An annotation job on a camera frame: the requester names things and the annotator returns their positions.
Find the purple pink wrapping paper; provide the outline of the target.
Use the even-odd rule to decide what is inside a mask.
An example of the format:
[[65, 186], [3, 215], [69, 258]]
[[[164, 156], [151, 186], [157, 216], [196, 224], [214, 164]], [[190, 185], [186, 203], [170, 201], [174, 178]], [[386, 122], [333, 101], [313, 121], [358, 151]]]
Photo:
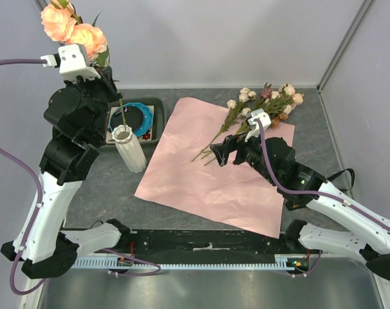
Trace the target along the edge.
[[142, 200], [277, 238], [283, 197], [248, 164], [220, 167], [196, 155], [219, 131], [227, 109], [177, 101], [135, 191]]

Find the pink artificial flower bunch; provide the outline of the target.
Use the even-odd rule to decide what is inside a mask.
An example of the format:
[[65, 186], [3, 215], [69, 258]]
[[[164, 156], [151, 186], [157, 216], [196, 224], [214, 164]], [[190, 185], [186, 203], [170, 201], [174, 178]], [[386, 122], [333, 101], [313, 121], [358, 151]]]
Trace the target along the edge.
[[249, 130], [246, 124], [247, 113], [262, 108], [270, 117], [270, 127], [275, 129], [303, 102], [304, 93], [298, 92], [291, 84], [283, 84], [279, 89], [273, 89], [271, 84], [266, 83], [260, 94], [250, 88], [242, 88], [237, 100], [227, 102], [228, 111], [217, 134], [194, 158], [202, 160], [208, 157], [212, 153], [209, 149], [212, 143], [236, 124], [240, 125], [237, 134], [247, 132]]

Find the peach peony flower stem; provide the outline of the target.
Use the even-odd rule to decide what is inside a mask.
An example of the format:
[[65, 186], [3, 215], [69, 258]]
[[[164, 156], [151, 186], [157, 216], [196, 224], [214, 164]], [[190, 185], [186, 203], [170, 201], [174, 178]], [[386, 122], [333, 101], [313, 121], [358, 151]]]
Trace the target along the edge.
[[[110, 66], [106, 36], [95, 23], [85, 23], [69, 1], [51, 1], [41, 12], [46, 35], [60, 46], [81, 44], [92, 66]], [[107, 131], [109, 104], [85, 97], [81, 91], [65, 85], [50, 98], [45, 119], [55, 130], [69, 136], [102, 135]]]

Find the black printed ribbon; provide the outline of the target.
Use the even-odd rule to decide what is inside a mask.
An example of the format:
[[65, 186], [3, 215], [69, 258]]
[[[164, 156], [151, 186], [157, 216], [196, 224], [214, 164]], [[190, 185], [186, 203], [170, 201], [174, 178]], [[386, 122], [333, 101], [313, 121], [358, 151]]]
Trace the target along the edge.
[[[355, 171], [352, 168], [347, 168], [332, 174], [326, 179], [329, 182], [337, 184], [339, 191], [343, 193], [349, 193], [355, 184]], [[285, 206], [289, 211], [297, 211], [299, 209], [306, 208], [306, 205], [303, 204], [303, 202], [296, 203], [292, 201], [286, 201]]]

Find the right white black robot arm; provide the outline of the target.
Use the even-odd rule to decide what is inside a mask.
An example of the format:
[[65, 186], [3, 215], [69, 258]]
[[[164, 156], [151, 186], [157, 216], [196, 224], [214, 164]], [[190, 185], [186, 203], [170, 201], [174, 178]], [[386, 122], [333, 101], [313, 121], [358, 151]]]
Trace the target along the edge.
[[284, 246], [288, 252], [321, 250], [350, 257], [372, 273], [390, 281], [390, 219], [378, 215], [338, 189], [331, 180], [296, 162], [295, 150], [282, 138], [228, 135], [210, 147], [220, 166], [235, 153], [233, 163], [248, 164], [287, 201], [289, 209], [307, 207], [319, 212], [346, 231], [339, 232], [295, 220], [288, 227]]

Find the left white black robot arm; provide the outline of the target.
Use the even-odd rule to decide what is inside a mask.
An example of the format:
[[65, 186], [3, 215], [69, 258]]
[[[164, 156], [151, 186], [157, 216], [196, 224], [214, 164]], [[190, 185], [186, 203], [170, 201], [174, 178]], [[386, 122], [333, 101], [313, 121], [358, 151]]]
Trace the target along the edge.
[[111, 67], [92, 67], [91, 73], [76, 73], [51, 97], [44, 118], [52, 126], [52, 139], [39, 167], [40, 192], [24, 228], [14, 241], [2, 245], [10, 261], [22, 262], [30, 279], [65, 274], [82, 256], [111, 248], [123, 253], [130, 246], [127, 228], [116, 219], [86, 230], [62, 230], [68, 207], [106, 143], [109, 106], [122, 96], [113, 81]]

